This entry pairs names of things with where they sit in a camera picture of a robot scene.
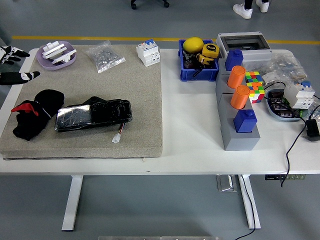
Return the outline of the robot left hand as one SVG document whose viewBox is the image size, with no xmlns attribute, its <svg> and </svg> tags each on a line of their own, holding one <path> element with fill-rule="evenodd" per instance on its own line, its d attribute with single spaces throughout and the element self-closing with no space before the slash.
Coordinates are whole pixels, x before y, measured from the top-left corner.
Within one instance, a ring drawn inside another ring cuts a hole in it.
<svg viewBox="0 0 320 240">
<path fill-rule="evenodd" d="M 15 62 L 20 62 L 22 58 L 29 57 L 30 54 L 14 46 L 0 47 L 0 64 L 13 65 Z M 0 85 L 20 85 L 28 83 L 37 78 L 41 73 L 39 71 L 32 72 L 1 72 Z"/>
</svg>

